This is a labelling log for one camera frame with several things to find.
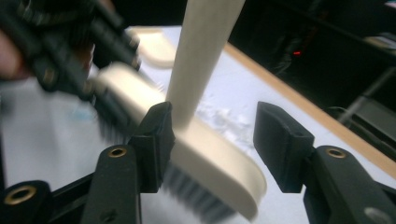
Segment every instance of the hand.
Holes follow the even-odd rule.
[[[114,10],[111,0],[100,0],[110,10]],[[74,49],[76,56],[88,72],[92,64],[94,45]],[[21,52],[15,47],[8,36],[0,30],[0,79],[13,80],[31,76],[32,73],[25,66]]]

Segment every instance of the white table surface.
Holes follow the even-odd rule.
[[[176,46],[179,27],[163,29]],[[164,91],[170,69],[158,69],[145,63],[141,70]],[[58,189],[94,171],[99,153],[108,144],[101,140],[97,117],[89,105],[62,94],[48,95],[33,78],[0,86],[2,94],[2,126],[7,184],[41,179]],[[352,152],[378,182],[396,188],[396,180],[370,163],[355,149],[309,117],[246,67],[223,52],[200,103],[197,115],[261,167],[268,190],[253,223],[308,223],[303,194],[283,194],[261,161],[252,144],[256,105],[264,101],[281,106],[315,137],[315,147],[333,145]],[[167,192],[143,194],[144,223],[200,223]],[[248,223],[235,216],[223,223]]]

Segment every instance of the brass insert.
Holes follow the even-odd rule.
[[[85,94],[91,94],[91,93],[92,93],[92,84],[91,84],[90,81],[86,81],[86,82],[84,83],[84,86],[83,86],[83,88],[82,88],[82,91],[83,91]]]
[[[139,66],[139,64],[140,64],[140,61],[139,61],[138,57],[135,56],[135,57],[132,59],[132,67],[133,67],[133,68],[137,68],[137,67]]]
[[[136,37],[135,35],[132,36],[131,42],[129,43],[132,48],[136,48],[139,46],[140,39]]]
[[[54,80],[55,80],[55,72],[52,69],[47,68],[44,73],[43,82],[47,85],[50,85],[54,82]]]
[[[111,158],[118,158],[126,154],[126,149],[122,147],[113,148],[108,152],[108,156]]]
[[[33,186],[26,185],[12,190],[4,199],[5,204],[16,205],[23,203],[35,195],[36,189]]]
[[[329,156],[335,157],[337,159],[343,159],[347,156],[346,153],[337,148],[327,148],[326,152]]]

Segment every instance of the brush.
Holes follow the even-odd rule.
[[[164,187],[206,223],[234,213],[251,220],[266,183],[256,163],[194,116],[244,0],[190,0],[166,100],[173,105],[176,145]],[[165,100],[128,65],[113,63],[93,82],[111,91],[138,123]]]

